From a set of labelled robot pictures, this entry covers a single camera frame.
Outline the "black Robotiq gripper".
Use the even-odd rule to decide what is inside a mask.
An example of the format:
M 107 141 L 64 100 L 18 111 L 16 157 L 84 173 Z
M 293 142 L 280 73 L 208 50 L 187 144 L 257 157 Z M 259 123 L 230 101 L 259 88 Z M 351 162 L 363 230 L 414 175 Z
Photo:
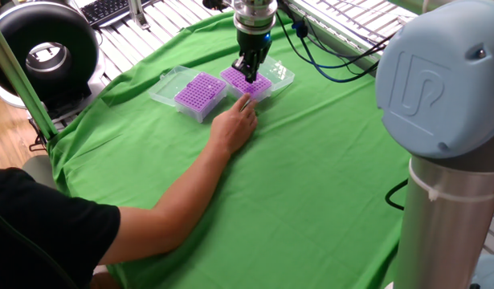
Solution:
M 240 47 L 239 57 L 232 63 L 232 67 L 241 72 L 248 83 L 257 79 L 259 66 L 266 59 L 272 40 L 271 32 L 252 35 L 237 31 L 237 41 Z

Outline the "bare human hand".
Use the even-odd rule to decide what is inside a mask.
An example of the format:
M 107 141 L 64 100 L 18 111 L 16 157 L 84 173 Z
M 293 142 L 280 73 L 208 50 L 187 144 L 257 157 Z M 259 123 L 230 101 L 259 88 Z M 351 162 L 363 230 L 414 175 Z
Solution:
M 241 149 L 257 127 L 256 105 L 257 101 L 247 93 L 216 116 L 211 124 L 208 145 L 228 155 Z

